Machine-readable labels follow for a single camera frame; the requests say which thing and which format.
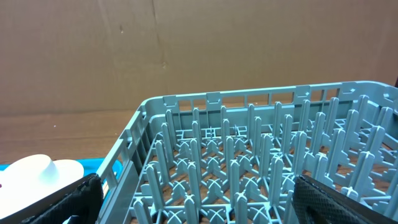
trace blue surface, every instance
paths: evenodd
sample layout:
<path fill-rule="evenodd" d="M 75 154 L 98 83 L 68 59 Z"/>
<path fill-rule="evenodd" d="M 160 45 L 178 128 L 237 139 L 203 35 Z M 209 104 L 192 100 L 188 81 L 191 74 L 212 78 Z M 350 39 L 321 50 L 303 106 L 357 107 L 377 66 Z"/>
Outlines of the blue surface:
<path fill-rule="evenodd" d="M 77 159 L 77 161 L 83 165 L 83 168 L 85 170 L 84 176 L 94 173 L 97 171 L 97 169 L 100 167 L 101 163 L 104 161 L 104 158 L 98 158 L 98 159 Z M 4 170 L 9 166 L 7 165 L 0 165 L 0 170 Z M 116 172 L 116 178 L 119 178 L 120 173 L 122 171 L 122 164 L 119 161 L 116 161 L 113 166 L 112 170 Z"/>

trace plastic dish rack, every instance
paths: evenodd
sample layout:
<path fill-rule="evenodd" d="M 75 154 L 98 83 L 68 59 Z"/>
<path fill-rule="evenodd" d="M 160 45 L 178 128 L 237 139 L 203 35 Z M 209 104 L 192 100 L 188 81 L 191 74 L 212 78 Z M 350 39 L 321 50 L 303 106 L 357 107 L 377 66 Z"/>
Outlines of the plastic dish rack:
<path fill-rule="evenodd" d="M 365 81 L 148 99 L 97 171 L 98 223 L 297 223 L 303 173 L 398 220 L 397 114 L 398 89 Z"/>

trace black mesh fabric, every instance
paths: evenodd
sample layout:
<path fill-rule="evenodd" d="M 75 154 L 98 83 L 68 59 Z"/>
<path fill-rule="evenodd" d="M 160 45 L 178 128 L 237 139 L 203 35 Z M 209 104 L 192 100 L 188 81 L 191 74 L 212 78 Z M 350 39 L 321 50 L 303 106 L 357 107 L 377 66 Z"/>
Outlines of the black mesh fabric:
<path fill-rule="evenodd" d="M 103 203 L 101 178 L 96 174 L 79 185 L 46 211 L 25 219 L 23 224 L 63 223 L 73 216 L 69 224 L 95 223 Z"/>
<path fill-rule="evenodd" d="M 300 224 L 367 223 L 302 177 L 295 180 L 293 207 Z"/>

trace wooden floor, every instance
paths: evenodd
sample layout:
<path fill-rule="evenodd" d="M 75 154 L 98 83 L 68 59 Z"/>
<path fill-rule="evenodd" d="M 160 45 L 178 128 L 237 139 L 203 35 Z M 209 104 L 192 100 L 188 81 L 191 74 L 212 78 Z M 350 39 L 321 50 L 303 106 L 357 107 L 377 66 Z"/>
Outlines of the wooden floor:
<path fill-rule="evenodd" d="M 105 157 L 133 113 L 97 111 L 0 117 L 0 164 L 10 164 L 32 154 L 46 154 L 53 160 Z M 376 166 L 374 170 L 383 172 L 385 168 Z M 339 168 L 342 174 L 350 171 Z M 187 176 L 179 179 L 188 181 Z M 388 187 L 388 183 L 375 184 L 380 190 Z M 206 191 L 201 189 L 202 198 Z M 164 189 L 164 194 L 169 197 L 171 189 Z"/>

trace plastic peg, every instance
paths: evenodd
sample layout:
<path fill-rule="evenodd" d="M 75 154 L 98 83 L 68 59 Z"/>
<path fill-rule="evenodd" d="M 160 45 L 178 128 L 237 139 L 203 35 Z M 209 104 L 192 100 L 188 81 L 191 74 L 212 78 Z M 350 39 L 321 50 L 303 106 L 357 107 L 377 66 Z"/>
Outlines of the plastic peg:
<path fill-rule="evenodd" d="M 193 199 L 193 195 L 187 195 L 184 200 L 185 216 L 187 218 L 187 224 L 198 224 L 198 212 L 197 206 Z"/>
<path fill-rule="evenodd" d="M 282 103 L 276 102 L 274 109 L 274 125 L 272 127 L 272 136 L 274 138 L 279 138 L 280 134 L 280 119 L 282 116 Z"/>
<path fill-rule="evenodd" d="M 197 139 L 199 146 L 201 146 L 201 130 L 198 121 L 192 121 L 193 137 Z"/>
<path fill-rule="evenodd" d="M 311 173 L 311 177 L 315 180 L 325 184 L 326 165 L 328 164 L 328 158 L 323 153 L 318 153 L 315 156 L 315 168 Z"/>
<path fill-rule="evenodd" d="M 223 122 L 224 119 L 227 119 L 227 117 L 226 117 L 226 107 L 224 105 L 221 106 L 220 115 L 221 115 L 221 122 Z"/>
<path fill-rule="evenodd" d="M 293 117 L 290 114 L 285 114 L 283 123 L 283 134 L 282 134 L 282 152 L 289 154 L 292 140 L 292 123 Z"/>
<path fill-rule="evenodd" d="M 169 126 L 167 123 L 162 124 L 162 134 L 163 134 L 163 142 L 166 152 L 166 159 L 169 168 L 174 165 L 174 155 L 173 155 L 173 147 L 171 145 L 170 135 L 169 135 Z"/>
<path fill-rule="evenodd" d="M 235 223 L 247 224 L 248 223 L 248 199 L 244 193 L 236 193 L 234 195 L 236 201 L 235 206 Z"/>
<path fill-rule="evenodd" d="M 226 147 L 225 147 L 225 166 L 226 166 L 226 175 L 229 177 L 230 173 L 230 162 L 234 159 L 234 139 L 231 136 L 226 138 Z"/>
<path fill-rule="evenodd" d="M 152 218 L 149 213 L 148 204 L 145 201 L 137 200 L 134 202 L 134 210 L 138 223 L 140 224 L 153 224 Z"/>
<path fill-rule="evenodd" d="M 248 106 L 248 139 L 253 138 L 254 133 L 254 105 L 251 103 Z"/>
<path fill-rule="evenodd" d="M 261 160 L 260 160 L 260 177 L 268 176 L 269 154 L 272 147 L 272 140 L 268 134 L 261 136 Z"/>
<path fill-rule="evenodd" d="M 191 192 L 194 195 L 193 199 L 197 207 L 200 208 L 201 207 L 200 182 L 198 181 L 199 177 L 195 162 L 189 162 L 188 164 L 188 177 L 189 177 Z"/>
<path fill-rule="evenodd" d="M 163 144 L 161 141 L 157 141 L 155 144 L 156 156 L 160 165 L 160 176 L 162 177 L 163 183 L 170 181 L 169 168 L 167 167 L 166 157 L 163 151 Z"/>
<path fill-rule="evenodd" d="M 285 224 L 299 223 L 296 213 L 294 212 L 292 202 L 293 202 L 293 190 L 290 190 L 287 193 L 287 198 L 286 198 L 286 206 L 285 206 L 285 214 L 284 214 L 284 223 Z"/>
<path fill-rule="evenodd" d="M 260 143 L 261 143 L 261 118 L 256 117 L 254 120 L 254 134 L 253 134 L 253 154 L 255 156 L 260 155 Z"/>
<path fill-rule="evenodd" d="M 159 184 L 159 178 L 157 176 L 156 167 L 153 166 L 152 164 L 148 164 L 146 171 L 147 171 L 150 191 L 152 192 L 152 198 L 154 199 L 155 209 L 156 210 L 163 209 L 165 203 L 162 194 L 162 188 L 160 187 Z"/>
<path fill-rule="evenodd" d="M 327 135 L 331 135 L 333 132 L 333 127 L 335 126 L 337 109 L 338 109 L 339 99 L 332 97 L 329 103 L 328 116 L 326 118 L 325 132 Z"/>
<path fill-rule="evenodd" d="M 392 109 L 389 107 L 381 108 L 379 117 L 377 118 L 376 125 L 382 126 L 385 130 L 388 130 L 388 126 L 391 123 Z"/>
<path fill-rule="evenodd" d="M 230 202 L 231 202 L 231 207 L 234 207 L 235 199 L 233 196 L 235 193 L 239 192 L 239 163 L 236 159 L 231 160 L 231 163 L 229 165 L 230 167 L 230 178 L 229 178 L 229 189 L 230 189 Z"/>
<path fill-rule="evenodd" d="M 355 170 L 352 173 L 348 186 L 358 193 L 358 199 L 362 196 L 366 187 L 372 184 L 369 174 L 372 171 L 374 155 L 370 152 L 361 152 Z"/>
<path fill-rule="evenodd" d="M 348 152 L 351 142 L 353 142 L 355 136 L 355 128 L 358 123 L 358 111 L 349 110 L 347 114 L 346 124 L 344 125 L 344 131 L 346 137 L 344 138 L 343 151 Z"/>
<path fill-rule="evenodd" d="M 388 186 L 387 195 L 392 195 L 394 193 L 395 189 L 398 189 L 396 186 L 398 184 L 398 171 L 395 171 L 394 176 L 392 177 L 392 180 L 390 182 L 390 186 Z"/>
<path fill-rule="evenodd" d="M 303 131 L 298 131 L 295 136 L 295 150 L 292 163 L 292 171 L 294 176 L 301 175 L 303 172 L 306 143 L 307 134 L 305 134 Z"/>
<path fill-rule="evenodd" d="M 271 206 L 278 206 L 280 199 L 280 185 L 282 182 L 282 170 L 284 162 L 281 158 L 274 156 L 271 162 L 271 181 L 269 187 L 269 203 Z"/>
<path fill-rule="evenodd" d="M 199 127 L 200 127 L 200 120 L 199 120 L 199 109 L 198 108 L 194 108 L 192 111 L 193 114 L 193 118 L 192 121 L 198 121 Z"/>
<path fill-rule="evenodd" d="M 331 148 L 328 152 L 328 164 L 326 170 L 329 176 L 334 176 L 337 172 L 340 156 L 347 156 L 345 152 L 342 152 L 343 142 L 346 132 L 341 129 L 336 129 L 333 132 L 333 139 L 331 140 Z"/>
<path fill-rule="evenodd" d="M 175 146 L 177 143 L 177 135 L 175 134 L 175 127 L 173 121 L 173 113 L 171 110 L 166 111 L 166 122 L 169 127 L 169 134 L 172 146 Z"/>
<path fill-rule="evenodd" d="M 384 135 L 386 134 L 384 128 L 380 126 L 373 126 L 369 134 L 368 141 L 365 145 L 365 152 L 371 152 L 373 155 L 379 154 L 379 149 L 383 143 Z"/>
<path fill-rule="evenodd" d="M 308 116 L 310 115 L 310 104 L 311 102 L 309 100 L 303 100 L 300 122 L 298 124 L 299 131 L 307 132 Z"/>
<path fill-rule="evenodd" d="M 190 145 L 191 145 L 191 151 L 192 151 L 192 159 L 197 166 L 198 178 L 199 178 L 199 181 L 201 181 L 201 171 L 200 171 L 201 153 L 200 153 L 199 145 L 198 145 L 198 142 L 196 139 L 191 139 Z"/>
<path fill-rule="evenodd" d="M 223 146 L 226 144 L 226 137 L 229 136 L 229 121 L 228 119 L 223 120 L 223 125 L 221 126 L 221 140 L 223 142 Z"/>
<path fill-rule="evenodd" d="M 394 193 L 391 195 L 391 199 L 387 205 L 386 210 L 384 211 L 383 215 L 398 221 L 398 190 L 395 190 Z"/>
<path fill-rule="evenodd" d="M 358 122 L 355 127 L 355 131 L 358 133 L 361 129 L 363 118 L 366 114 L 366 108 L 368 107 L 368 99 L 369 97 L 366 95 L 359 96 L 358 99 Z"/>
<path fill-rule="evenodd" d="M 323 134 L 323 127 L 325 125 L 326 115 L 322 112 L 317 112 L 315 117 L 314 129 L 312 129 L 312 138 L 310 145 L 310 152 L 315 156 L 318 154 L 321 147 L 321 140 Z"/>

